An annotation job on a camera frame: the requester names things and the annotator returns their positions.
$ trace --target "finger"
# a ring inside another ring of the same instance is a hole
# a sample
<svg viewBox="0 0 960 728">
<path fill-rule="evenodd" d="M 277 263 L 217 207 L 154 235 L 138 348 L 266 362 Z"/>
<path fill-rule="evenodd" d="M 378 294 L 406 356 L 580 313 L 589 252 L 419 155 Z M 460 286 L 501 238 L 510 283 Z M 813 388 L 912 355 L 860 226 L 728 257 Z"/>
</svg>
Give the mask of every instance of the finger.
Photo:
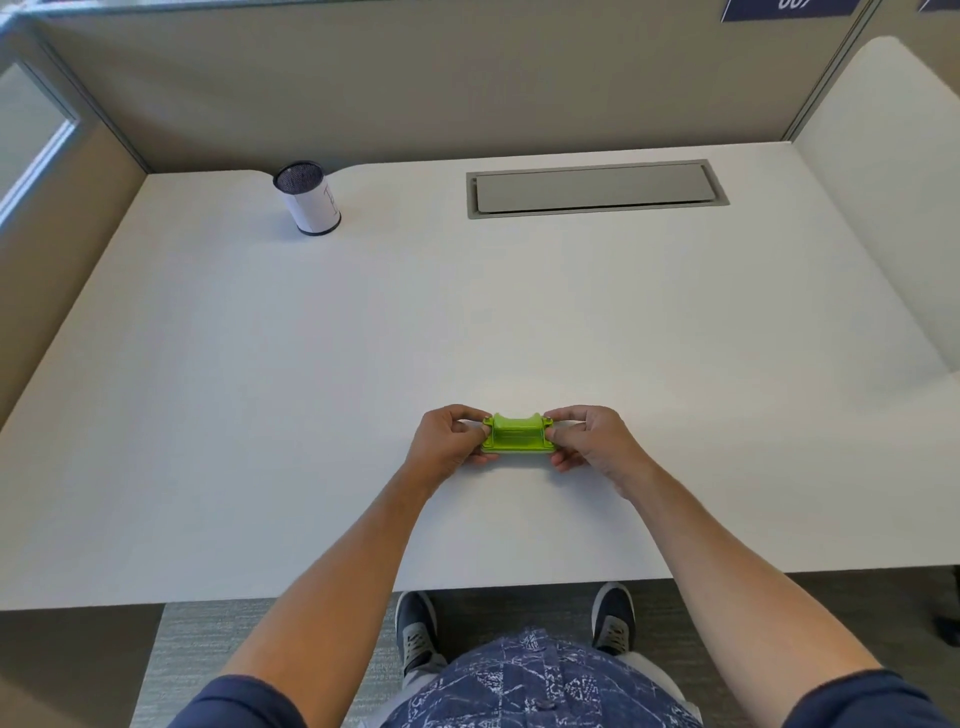
<svg viewBox="0 0 960 728">
<path fill-rule="evenodd" d="M 554 465 L 559 465 L 565 460 L 569 460 L 575 454 L 577 454 L 577 451 L 575 449 L 557 448 L 556 451 L 552 455 L 550 455 L 550 462 L 553 463 Z"/>
<path fill-rule="evenodd" d="M 490 412 L 485 412 L 482 409 L 476 409 L 474 407 L 467 407 L 465 404 L 448 404 L 446 407 L 441 407 L 440 411 L 449 415 L 453 420 L 473 420 L 476 423 L 485 417 L 492 416 Z"/>
<path fill-rule="evenodd" d="M 462 425 L 464 429 L 457 429 L 455 425 Z M 457 437 L 462 437 L 470 449 L 479 448 L 484 440 L 490 435 L 490 428 L 486 425 L 467 425 L 466 423 L 454 423 L 454 432 Z"/>
<path fill-rule="evenodd" d="M 496 460 L 497 454 L 495 452 L 485 452 L 483 454 L 473 454 L 467 458 L 467 462 L 470 465 L 486 465 L 493 460 Z"/>
<path fill-rule="evenodd" d="M 543 434 L 554 445 L 562 448 L 577 449 L 577 443 L 582 439 L 587 429 L 587 423 L 577 423 L 567 427 L 548 427 Z"/>
<path fill-rule="evenodd" d="M 572 471 L 574 468 L 579 468 L 582 465 L 586 465 L 587 461 L 584 459 L 584 456 L 580 453 L 577 453 L 571 458 L 566 459 L 560 465 L 554 466 L 558 472 L 566 473 L 567 471 Z"/>
<path fill-rule="evenodd" d="M 549 412 L 544 412 L 543 417 L 549 417 L 556 422 L 563 422 L 564 420 L 585 422 L 590 409 L 592 407 L 589 404 L 571 404 L 568 407 L 558 407 L 557 409 L 551 409 Z"/>
</svg>

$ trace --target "window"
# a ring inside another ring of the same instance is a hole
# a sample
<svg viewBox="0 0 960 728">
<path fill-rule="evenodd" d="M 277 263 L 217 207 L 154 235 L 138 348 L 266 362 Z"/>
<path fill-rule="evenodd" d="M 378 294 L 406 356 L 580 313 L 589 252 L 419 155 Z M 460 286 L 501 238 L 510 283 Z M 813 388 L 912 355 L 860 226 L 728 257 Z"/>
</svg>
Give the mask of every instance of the window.
<svg viewBox="0 0 960 728">
<path fill-rule="evenodd" d="M 0 220 L 16 205 L 75 126 L 14 62 L 0 74 Z"/>
</svg>

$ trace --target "person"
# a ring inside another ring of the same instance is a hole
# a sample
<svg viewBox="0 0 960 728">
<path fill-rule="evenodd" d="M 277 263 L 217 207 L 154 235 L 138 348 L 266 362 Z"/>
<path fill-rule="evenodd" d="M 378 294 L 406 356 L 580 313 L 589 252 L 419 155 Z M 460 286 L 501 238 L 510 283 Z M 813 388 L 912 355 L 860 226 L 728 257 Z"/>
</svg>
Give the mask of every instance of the person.
<svg viewBox="0 0 960 728">
<path fill-rule="evenodd" d="M 560 473 L 590 464 L 653 536 L 724 681 L 758 728 L 942 728 L 922 692 L 783 573 L 741 544 L 660 467 L 613 410 L 562 407 L 546 436 Z M 423 416 L 406 460 L 360 519 L 276 601 L 172 728 L 337 728 L 373 653 L 403 550 L 426 501 L 480 451 L 489 413 Z M 401 693 L 367 728 L 699 726 L 696 708 L 633 652 L 629 592 L 601 589 L 592 645 L 527 631 L 449 665 L 427 595 L 396 606 Z"/>
</svg>

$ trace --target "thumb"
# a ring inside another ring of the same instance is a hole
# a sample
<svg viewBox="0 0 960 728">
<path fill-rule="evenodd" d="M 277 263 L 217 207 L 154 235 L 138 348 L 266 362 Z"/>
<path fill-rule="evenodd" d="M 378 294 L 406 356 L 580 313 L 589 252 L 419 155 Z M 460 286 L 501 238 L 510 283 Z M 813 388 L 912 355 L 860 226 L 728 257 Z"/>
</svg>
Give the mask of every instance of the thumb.
<svg viewBox="0 0 960 728">
<path fill-rule="evenodd" d="M 483 445 L 483 441 L 487 439 L 489 434 L 490 428 L 486 425 L 480 425 L 479 427 L 467 425 L 461 436 L 470 442 L 470 449 L 474 449 Z"/>
<path fill-rule="evenodd" d="M 579 450 L 578 446 L 583 443 L 586 432 L 587 423 L 577 423 L 569 427 L 548 427 L 543 434 L 554 445 Z"/>
</svg>

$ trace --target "mesh lid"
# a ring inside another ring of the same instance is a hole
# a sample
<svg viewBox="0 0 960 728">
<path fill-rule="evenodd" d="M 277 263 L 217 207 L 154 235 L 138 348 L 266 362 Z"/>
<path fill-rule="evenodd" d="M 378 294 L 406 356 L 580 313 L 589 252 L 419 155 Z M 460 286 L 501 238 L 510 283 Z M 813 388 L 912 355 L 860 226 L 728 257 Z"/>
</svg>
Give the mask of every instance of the mesh lid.
<svg viewBox="0 0 960 728">
<path fill-rule="evenodd" d="M 302 195 L 315 189 L 324 180 L 324 170 L 312 161 L 295 161 L 274 177 L 274 187 L 287 195 Z"/>
</svg>

